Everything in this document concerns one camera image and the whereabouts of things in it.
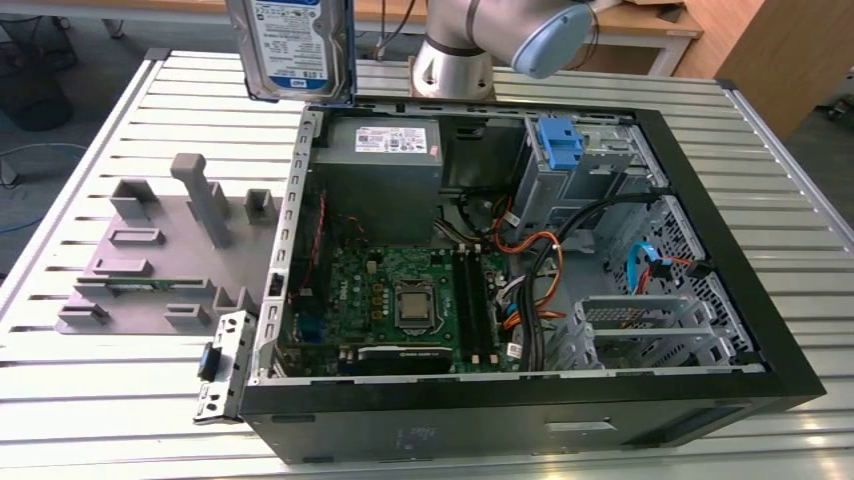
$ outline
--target black cable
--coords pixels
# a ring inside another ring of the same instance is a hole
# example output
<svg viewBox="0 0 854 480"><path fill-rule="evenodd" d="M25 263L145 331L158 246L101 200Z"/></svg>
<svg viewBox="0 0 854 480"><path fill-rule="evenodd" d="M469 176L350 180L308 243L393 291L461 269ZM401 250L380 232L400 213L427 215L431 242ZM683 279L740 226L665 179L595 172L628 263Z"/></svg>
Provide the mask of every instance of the black cable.
<svg viewBox="0 0 854 480"><path fill-rule="evenodd" d="M14 190L18 186L20 183L17 183L17 181L5 183L5 181L2 180L2 161L0 160L0 187L2 187L4 190Z"/></svg>
<svg viewBox="0 0 854 480"><path fill-rule="evenodd" d="M521 309L524 308L524 295L521 294L523 291L524 291L523 288L516 290L516 308L519 309L519 315L521 315ZM531 357L532 357L532 350L533 350L533 343L531 342L531 336L532 334L531 334L528 322L523 320L521 321L521 359L520 359L520 365L519 365L519 369L523 372L531 371L531 363L532 363Z"/></svg>
<svg viewBox="0 0 854 480"><path fill-rule="evenodd" d="M583 225L583 223L596 214L599 211L604 210L612 205L619 203L649 203L659 200L661 197L660 193L627 193L623 195L613 195L612 197L603 198L596 200L592 203L588 203L584 207L581 207L575 214L568 218L565 222L560 225L560 228L555 232L555 236L560 243L569 237L573 230ZM516 301L519 305L519 315L521 317L521 324L529 324L531 328L531 336L535 335L533 341L537 344L536 350L541 351L539 346L544 345L544 338L541 335L541 325L539 325L539 315L536 314L536 308L533 304L533 278L536 276L536 272L541 268L545 263L545 259L548 255L553 252L551 246L543 248L536 256L536 260L533 261L533 265L527 272L527 277L521 282L521 288L516 294ZM544 358L541 356L539 358L532 358L531 368L532 371L541 371L544 369Z"/></svg>
<svg viewBox="0 0 854 480"><path fill-rule="evenodd" d="M596 49L599 48L599 15L596 15L596 11L589 6L589 3L584 3L584 6L589 10L589 14L592 15L592 20L593 20L592 38L589 39L589 44L587 45L587 48L584 50L584 57L581 58L577 65L575 65L568 70L577 70L579 68L581 68L587 64L592 56L596 54Z"/></svg>
<svg viewBox="0 0 854 480"><path fill-rule="evenodd" d="M378 42L376 45L381 45L382 40L385 40L385 0L382 0L382 6L378 14Z"/></svg>
<svg viewBox="0 0 854 480"><path fill-rule="evenodd" d="M468 212L465 211L465 205L468 205L468 200L465 194L460 193L459 197L456 197L456 213L459 214L459 218L463 220L463 223L465 224L465 227L468 228L471 233L480 240L485 240L488 238L488 235L492 234L492 228L489 227L485 230L477 228L473 220L471 219L471 215L468 215Z"/></svg>
<svg viewBox="0 0 854 480"><path fill-rule="evenodd" d="M394 31L388 35L388 38L382 39L378 46L376 47L376 57L378 59L378 52L385 48L385 45L394 39L394 37L400 34L402 27L405 27L406 22L409 21L409 15L412 15L412 8L414 7L414 0L409 0L409 6L405 9L405 13L402 14L402 20L400 20L400 25L394 28Z"/></svg>

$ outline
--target ram slot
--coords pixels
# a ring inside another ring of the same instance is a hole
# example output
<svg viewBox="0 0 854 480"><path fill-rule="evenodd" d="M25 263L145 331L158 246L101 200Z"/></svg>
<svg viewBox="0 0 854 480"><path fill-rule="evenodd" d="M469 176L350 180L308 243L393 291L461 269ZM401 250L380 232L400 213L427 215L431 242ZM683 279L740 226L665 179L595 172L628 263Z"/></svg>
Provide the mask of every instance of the ram slot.
<svg viewBox="0 0 854 480"><path fill-rule="evenodd" d="M487 310L488 301L485 295L485 277L480 265L480 255L465 256L465 276L468 289L468 315L475 327L475 354L480 356L480 361L487 362L489 354L493 353L492 328L489 312Z"/></svg>
<svg viewBox="0 0 854 480"><path fill-rule="evenodd" d="M461 357L469 360L477 353L477 330L471 315L468 298L468 274L465 254L453 254L453 296L456 298L456 321L459 324L459 349Z"/></svg>

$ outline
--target side panel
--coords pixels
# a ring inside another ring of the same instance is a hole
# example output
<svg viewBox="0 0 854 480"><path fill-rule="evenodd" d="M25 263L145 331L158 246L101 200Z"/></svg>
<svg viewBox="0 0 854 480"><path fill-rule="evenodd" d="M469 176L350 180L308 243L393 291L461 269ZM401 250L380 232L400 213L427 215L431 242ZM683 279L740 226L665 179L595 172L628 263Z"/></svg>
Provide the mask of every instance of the side panel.
<svg viewBox="0 0 854 480"><path fill-rule="evenodd" d="M749 266L720 212L691 167L659 112L637 110L635 117L659 160L691 227L708 253L753 345L784 384L788 395L824 393L773 302Z"/></svg>
<svg viewBox="0 0 854 480"><path fill-rule="evenodd" d="M749 414L709 401L252 415L286 463L543 455L675 446Z"/></svg>

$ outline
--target slotted metal tabletop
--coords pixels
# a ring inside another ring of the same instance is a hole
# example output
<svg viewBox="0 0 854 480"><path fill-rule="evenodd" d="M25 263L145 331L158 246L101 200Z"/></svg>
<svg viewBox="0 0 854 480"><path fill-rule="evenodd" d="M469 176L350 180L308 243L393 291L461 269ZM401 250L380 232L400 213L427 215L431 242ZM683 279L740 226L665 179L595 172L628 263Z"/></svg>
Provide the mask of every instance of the slotted metal tabletop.
<svg viewBox="0 0 854 480"><path fill-rule="evenodd" d="M285 466L244 425L196 427L202 337L52 331L121 177L177 194L178 152L229 192L281 195L301 103L245 98L236 55L145 61L0 289L0 477L844 478L854 471L851 230L737 92L707 80L496 70L499 100L660 110L828 394L671 450ZM404 64L358 65L360 92L405 95Z"/></svg>

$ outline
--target mesh wastebasket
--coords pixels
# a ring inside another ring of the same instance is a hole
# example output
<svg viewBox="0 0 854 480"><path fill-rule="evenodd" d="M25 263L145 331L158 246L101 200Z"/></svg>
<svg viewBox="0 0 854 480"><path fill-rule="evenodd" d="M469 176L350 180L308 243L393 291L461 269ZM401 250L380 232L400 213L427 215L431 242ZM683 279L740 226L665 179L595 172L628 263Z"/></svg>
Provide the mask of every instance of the mesh wastebasket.
<svg viewBox="0 0 854 480"><path fill-rule="evenodd" d="M73 112L38 49L14 42L0 42L0 111L33 132L58 127Z"/></svg>
<svg viewBox="0 0 854 480"><path fill-rule="evenodd" d="M0 27L12 42L36 49L54 72L77 63L60 17L0 14Z"/></svg>

